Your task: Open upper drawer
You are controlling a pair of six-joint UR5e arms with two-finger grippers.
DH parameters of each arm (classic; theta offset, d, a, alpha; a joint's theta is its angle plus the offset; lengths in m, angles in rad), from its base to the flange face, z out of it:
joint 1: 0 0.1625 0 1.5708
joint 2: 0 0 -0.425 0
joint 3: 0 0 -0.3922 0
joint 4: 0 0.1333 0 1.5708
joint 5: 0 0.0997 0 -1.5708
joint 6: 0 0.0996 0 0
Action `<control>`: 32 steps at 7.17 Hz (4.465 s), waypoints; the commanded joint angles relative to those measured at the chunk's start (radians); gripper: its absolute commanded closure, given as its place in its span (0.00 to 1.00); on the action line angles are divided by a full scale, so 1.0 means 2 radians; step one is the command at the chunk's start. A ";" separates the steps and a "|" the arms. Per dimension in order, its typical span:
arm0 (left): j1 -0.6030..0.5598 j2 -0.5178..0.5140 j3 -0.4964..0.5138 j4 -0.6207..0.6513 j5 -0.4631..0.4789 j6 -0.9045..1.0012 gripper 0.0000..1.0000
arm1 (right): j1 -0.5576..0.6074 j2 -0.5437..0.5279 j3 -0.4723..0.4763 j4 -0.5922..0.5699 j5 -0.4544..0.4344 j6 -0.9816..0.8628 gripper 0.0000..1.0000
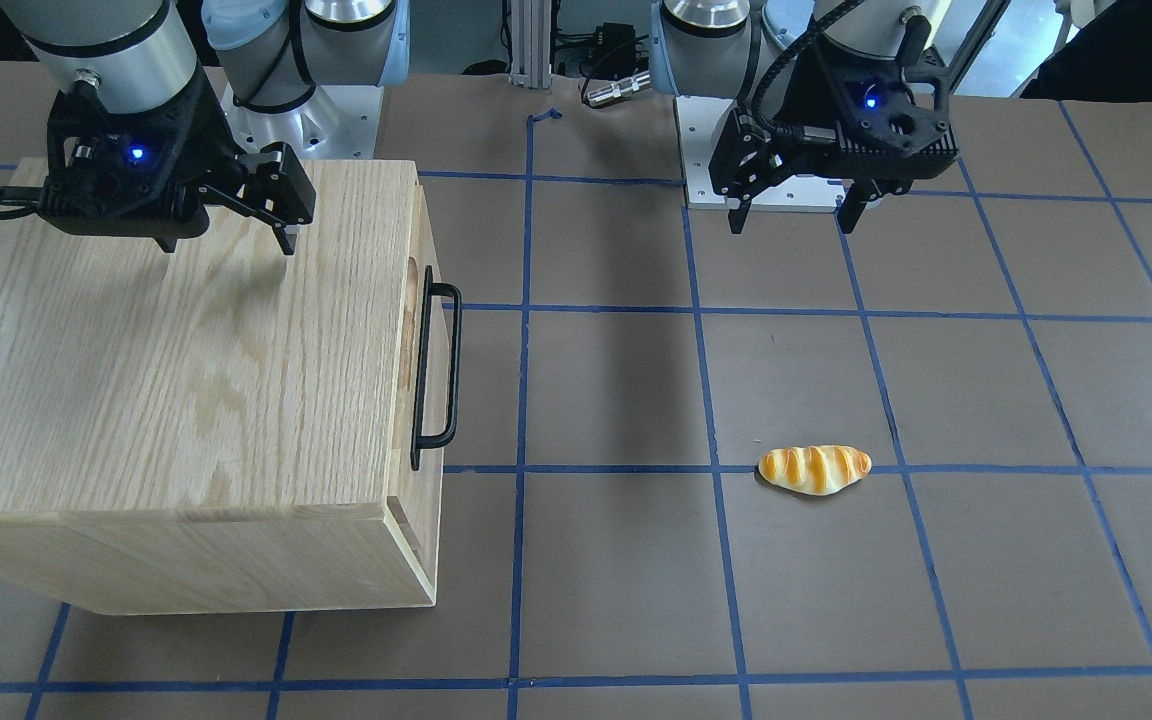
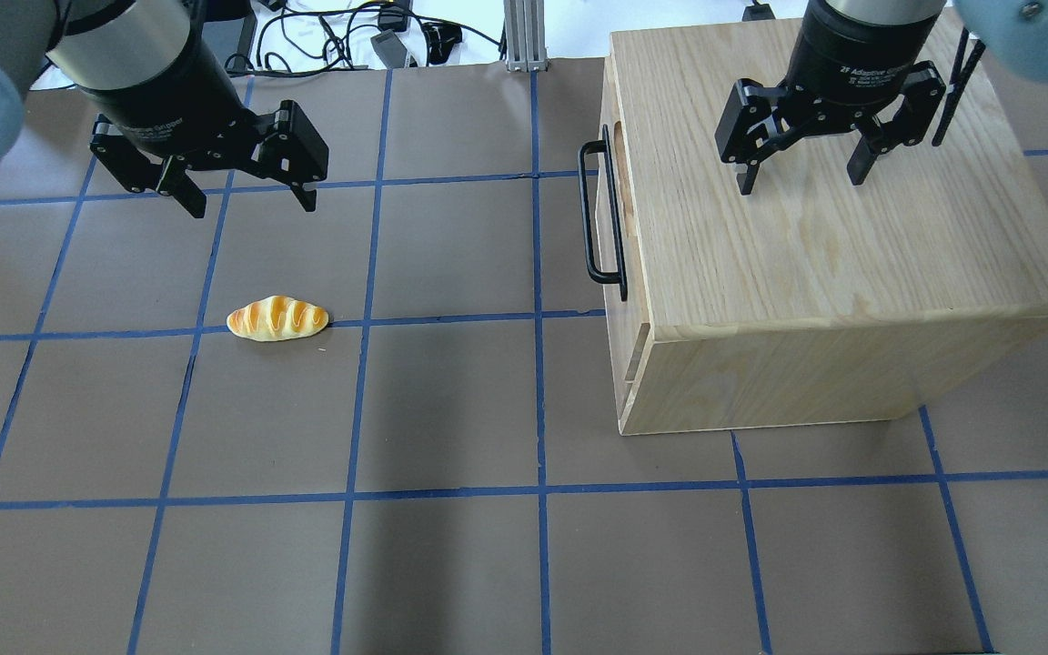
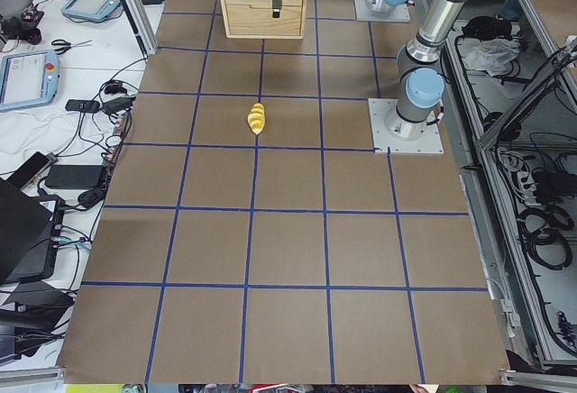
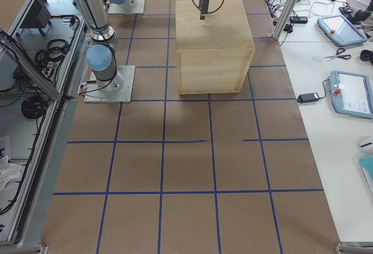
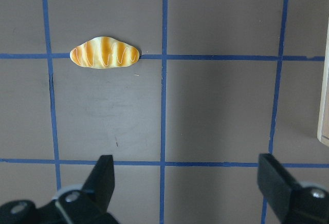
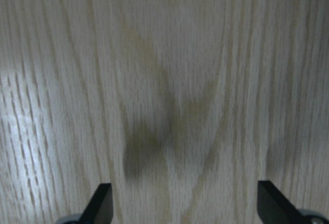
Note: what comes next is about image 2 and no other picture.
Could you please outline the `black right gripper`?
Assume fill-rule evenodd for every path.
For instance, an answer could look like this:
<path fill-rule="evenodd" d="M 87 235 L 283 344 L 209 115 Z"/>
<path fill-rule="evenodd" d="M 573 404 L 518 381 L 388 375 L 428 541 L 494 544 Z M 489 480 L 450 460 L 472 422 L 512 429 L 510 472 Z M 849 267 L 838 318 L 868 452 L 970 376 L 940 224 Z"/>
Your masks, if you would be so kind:
<path fill-rule="evenodd" d="M 915 62 L 942 10 L 941 1 L 808 3 L 783 86 L 736 80 L 717 124 L 720 160 L 740 167 L 740 194 L 751 195 L 761 162 L 811 136 L 813 104 L 873 106 L 900 90 L 892 119 L 855 124 L 861 140 L 847 165 L 853 185 L 864 183 L 882 154 L 923 141 L 947 87 L 932 62 Z"/>

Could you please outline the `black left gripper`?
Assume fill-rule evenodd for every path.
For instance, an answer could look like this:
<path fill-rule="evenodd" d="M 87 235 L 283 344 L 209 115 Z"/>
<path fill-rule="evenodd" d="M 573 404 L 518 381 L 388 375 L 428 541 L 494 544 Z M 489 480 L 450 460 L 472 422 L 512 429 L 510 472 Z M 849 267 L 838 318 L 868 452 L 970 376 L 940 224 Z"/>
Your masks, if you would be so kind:
<path fill-rule="evenodd" d="M 188 166 L 237 167 L 316 211 L 329 157 L 316 126 L 294 100 L 254 116 L 203 37 L 208 22 L 245 17 L 249 3 L 70 1 L 66 10 L 49 54 L 99 107 L 90 149 L 125 190 L 154 191 L 203 218 L 208 196 Z"/>

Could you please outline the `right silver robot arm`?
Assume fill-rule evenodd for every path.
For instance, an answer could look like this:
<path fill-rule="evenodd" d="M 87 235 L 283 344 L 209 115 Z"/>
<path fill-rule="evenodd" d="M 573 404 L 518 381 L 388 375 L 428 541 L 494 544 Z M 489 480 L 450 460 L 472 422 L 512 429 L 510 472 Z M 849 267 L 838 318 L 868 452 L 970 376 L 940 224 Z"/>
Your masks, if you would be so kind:
<path fill-rule="evenodd" d="M 986 51 L 1016 75 L 1048 84 L 1048 1 L 956 1 L 961 36 L 949 77 L 921 50 L 942 1 L 811 1 L 777 86 L 732 86 L 715 141 L 751 194 L 761 163 L 803 138 L 858 133 L 849 158 L 860 185 L 897 146 L 942 144 Z"/>

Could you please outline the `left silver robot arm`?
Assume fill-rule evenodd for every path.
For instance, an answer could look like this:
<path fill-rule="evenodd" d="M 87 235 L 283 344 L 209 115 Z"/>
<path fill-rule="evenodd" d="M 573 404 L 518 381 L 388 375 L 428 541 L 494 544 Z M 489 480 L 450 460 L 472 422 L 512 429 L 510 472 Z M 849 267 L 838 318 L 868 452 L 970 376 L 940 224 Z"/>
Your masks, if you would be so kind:
<path fill-rule="evenodd" d="M 0 163 L 50 61 L 99 107 L 91 152 L 125 190 L 171 197 L 199 218 L 208 198 L 190 171 L 240 170 L 315 210 L 328 172 L 315 125 L 292 100 L 255 115 L 203 37 L 209 22 L 250 9 L 247 1 L 0 1 Z"/>

